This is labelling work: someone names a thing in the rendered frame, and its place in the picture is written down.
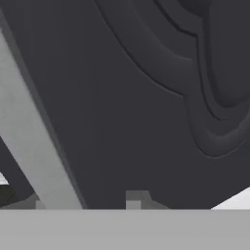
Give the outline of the grey cabinet frame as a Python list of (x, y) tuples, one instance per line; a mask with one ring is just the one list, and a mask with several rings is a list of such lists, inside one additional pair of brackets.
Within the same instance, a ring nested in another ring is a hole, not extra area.
[(0, 137), (46, 208), (82, 207), (1, 29)]

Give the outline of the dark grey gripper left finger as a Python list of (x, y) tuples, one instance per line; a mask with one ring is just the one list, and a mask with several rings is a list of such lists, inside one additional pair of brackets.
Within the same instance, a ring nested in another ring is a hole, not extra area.
[(38, 210), (45, 209), (45, 205), (36, 194), (32, 194), (29, 198), (1, 207), (1, 210)]

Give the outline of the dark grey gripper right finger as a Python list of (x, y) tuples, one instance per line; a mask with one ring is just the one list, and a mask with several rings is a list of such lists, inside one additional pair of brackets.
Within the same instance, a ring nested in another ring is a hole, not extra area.
[(148, 190), (128, 190), (126, 192), (127, 210), (166, 210), (167, 206), (156, 202), (150, 196)]

